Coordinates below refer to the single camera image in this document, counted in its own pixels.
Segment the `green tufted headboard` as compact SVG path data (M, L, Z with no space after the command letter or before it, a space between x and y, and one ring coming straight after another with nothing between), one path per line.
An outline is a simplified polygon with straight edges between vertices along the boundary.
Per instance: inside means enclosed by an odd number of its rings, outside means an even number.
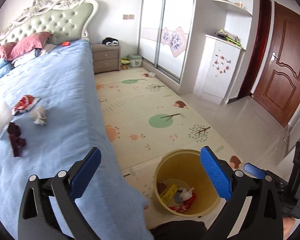
M98 9L96 0L34 0L32 6L24 9L1 32L0 46L44 31L52 34L49 41L56 45L79 39L89 40L87 27Z

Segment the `white sliding wardrobe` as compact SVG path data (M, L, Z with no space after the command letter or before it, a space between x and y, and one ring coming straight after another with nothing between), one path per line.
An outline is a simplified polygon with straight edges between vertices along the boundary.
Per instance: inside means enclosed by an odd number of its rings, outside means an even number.
M179 83L195 0L142 0L138 54Z

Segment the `left pink pillow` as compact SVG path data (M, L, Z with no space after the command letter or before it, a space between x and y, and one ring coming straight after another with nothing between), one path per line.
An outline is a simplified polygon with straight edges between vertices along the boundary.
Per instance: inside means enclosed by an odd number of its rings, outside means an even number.
M0 59L8 60L10 57L10 53L16 44L16 42L8 42L0 46Z

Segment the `small orange object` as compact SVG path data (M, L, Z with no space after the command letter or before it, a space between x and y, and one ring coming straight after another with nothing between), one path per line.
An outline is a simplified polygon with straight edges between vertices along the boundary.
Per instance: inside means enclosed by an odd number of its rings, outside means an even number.
M69 41L63 42L63 43L62 43L62 46L63 46L63 47L66 47L66 46L69 46L69 45L70 45L70 42L69 42Z

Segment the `dark maroon wrapper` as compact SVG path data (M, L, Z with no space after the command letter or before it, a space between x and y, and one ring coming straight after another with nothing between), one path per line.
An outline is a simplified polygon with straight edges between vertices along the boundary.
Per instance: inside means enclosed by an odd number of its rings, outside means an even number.
M20 157L21 156L20 149L26 145L26 140L20 137L21 136L20 127L15 123L10 122L7 128L7 132L13 150L13 156Z

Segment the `blue bed sheet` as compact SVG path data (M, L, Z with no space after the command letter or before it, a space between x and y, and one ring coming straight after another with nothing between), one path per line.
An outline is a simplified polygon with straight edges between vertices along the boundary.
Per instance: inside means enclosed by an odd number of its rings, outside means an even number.
M147 200L126 183L107 136L90 43L57 46L0 79L0 101L9 107L27 94L39 99L47 124L34 124L29 113L14 117L26 140L19 158L13 156L8 135L0 139L0 221L11 236L17 236L29 176L55 176L97 147L101 165L76 200L79 210L101 239L152 239L143 216Z

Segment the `folded white blue blanket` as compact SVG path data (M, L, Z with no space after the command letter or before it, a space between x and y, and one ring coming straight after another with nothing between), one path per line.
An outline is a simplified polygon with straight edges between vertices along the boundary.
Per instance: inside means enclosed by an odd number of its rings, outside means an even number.
M14 68L19 67L33 59L36 59L40 56L43 56L43 55L49 53L55 47L56 47L56 45L54 45L54 44L46 44L43 49L36 48L26 54L23 54L23 55L17 57L16 59L14 59L11 62L11 64Z

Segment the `green white storage box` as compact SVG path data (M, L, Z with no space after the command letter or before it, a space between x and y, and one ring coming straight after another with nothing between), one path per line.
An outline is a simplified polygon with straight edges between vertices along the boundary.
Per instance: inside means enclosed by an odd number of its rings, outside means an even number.
M142 57L138 54L129 54L127 56L128 61L130 62L130 66L132 68L141 67L142 66Z

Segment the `brown wooden door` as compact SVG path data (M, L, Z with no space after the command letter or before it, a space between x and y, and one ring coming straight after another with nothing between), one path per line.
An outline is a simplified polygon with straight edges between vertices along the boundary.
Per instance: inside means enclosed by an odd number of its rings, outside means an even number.
M300 15L275 3L267 62L254 99L283 127L300 103Z

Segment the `red snack bag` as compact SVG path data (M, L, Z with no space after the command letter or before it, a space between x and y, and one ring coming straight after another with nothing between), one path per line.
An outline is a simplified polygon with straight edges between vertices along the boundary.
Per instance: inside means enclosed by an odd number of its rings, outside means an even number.
M21 99L13 106L11 113L12 115L17 115L20 113L25 113L30 111L38 102L40 98L32 95L24 95Z

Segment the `right pink pillow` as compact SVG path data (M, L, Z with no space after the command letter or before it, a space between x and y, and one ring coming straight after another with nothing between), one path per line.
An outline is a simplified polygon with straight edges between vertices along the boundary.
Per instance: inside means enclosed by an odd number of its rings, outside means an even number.
M33 33L24 37L11 50L8 61L12 61L21 55L24 55L34 49L43 49L46 41L52 36L50 32L44 31L40 33Z

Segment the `yellow cardboard box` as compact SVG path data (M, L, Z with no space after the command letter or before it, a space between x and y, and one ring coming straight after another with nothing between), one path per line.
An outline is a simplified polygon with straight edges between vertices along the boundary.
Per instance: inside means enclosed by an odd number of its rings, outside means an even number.
M174 198L174 195L178 192L178 187L175 184L168 186L162 193L159 195L161 201L164 204L167 204L170 200Z

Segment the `grey bedside table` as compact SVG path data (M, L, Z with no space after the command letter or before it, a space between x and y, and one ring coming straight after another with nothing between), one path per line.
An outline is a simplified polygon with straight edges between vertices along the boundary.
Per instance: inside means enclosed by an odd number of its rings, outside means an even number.
M94 74L120 70L121 46L92 44Z

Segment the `white tissue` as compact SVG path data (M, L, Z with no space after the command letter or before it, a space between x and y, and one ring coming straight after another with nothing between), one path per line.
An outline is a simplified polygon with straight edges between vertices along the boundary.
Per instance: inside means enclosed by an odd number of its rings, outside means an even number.
M30 112L30 116L33 120L33 123L36 125L46 125L47 116L46 110L43 106L38 106Z

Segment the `red snack bar wrapper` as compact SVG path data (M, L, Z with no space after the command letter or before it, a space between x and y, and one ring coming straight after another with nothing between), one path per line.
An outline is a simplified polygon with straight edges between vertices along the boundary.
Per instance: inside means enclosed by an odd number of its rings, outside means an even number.
M186 201L183 202L183 204L179 205L179 206L171 206L169 207L169 209L171 209L172 211L175 211L177 213L185 213L186 211L189 211L189 209L191 208L191 206L194 204L194 201L196 200L196 194L193 193L192 197Z

